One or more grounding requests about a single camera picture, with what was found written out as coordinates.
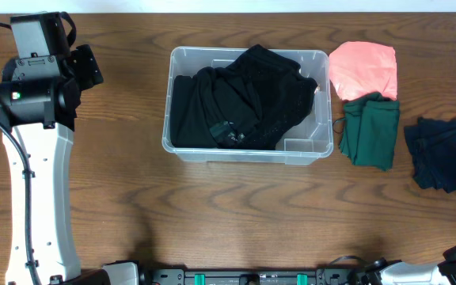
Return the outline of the black sparkly knit garment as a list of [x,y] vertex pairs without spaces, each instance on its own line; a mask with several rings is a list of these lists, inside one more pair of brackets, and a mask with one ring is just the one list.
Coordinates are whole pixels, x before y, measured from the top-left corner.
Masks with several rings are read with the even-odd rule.
[[259,44],[243,52],[227,69],[249,83],[256,95],[250,100],[259,116],[236,147],[274,150],[283,135],[311,112],[318,87],[299,72],[301,66]]

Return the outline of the dark navy garment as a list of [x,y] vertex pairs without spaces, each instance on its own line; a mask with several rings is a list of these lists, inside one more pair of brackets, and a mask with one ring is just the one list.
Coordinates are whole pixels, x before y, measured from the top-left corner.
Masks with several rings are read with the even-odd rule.
[[456,190],[456,118],[444,121],[420,117],[404,128],[412,155],[414,181],[423,189]]

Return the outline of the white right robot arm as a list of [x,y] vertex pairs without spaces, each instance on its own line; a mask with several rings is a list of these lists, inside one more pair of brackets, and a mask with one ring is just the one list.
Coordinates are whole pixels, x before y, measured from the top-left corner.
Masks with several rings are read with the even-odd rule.
[[[247,50],[220,47],[177,47],[171,54],[163,143],[178,155],[207,155],[204,161],[225,161],[222,156],[248,158],[271,155],[305,157],[306,139],[285,138],[286,132],[318,111],[322,90],[329,97],[329,58],[313,59],[320,51],[268,50],[255,45]],[[341,150],[353,162],[391,164],[400,115],[399,102],[371,92],[344,106],[347,125]],[[450,121],[420,117],[405,127],[405,139],[415,169],[439,178],[451,169],[432,163],[455,163],[456,118]],[[384,258],[372,263],[357,256],[358,268],[318,268],[315,271],[243,272],[161,269],[152,275],[140,272],[133,260],[106,264],[64,284],[456,284],[456,247],[448,249],[439,264],[411,265]]]

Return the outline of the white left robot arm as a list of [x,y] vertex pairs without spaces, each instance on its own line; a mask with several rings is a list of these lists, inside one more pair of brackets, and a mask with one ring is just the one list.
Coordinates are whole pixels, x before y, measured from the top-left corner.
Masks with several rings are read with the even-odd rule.
[[12,242],[8,284],[137,284],[122,261],[84,272],[70,225],[69,165],[81,94],[103,81],[65,12],[14,16],[18,55],[2,72],[0,127],[9,161]]

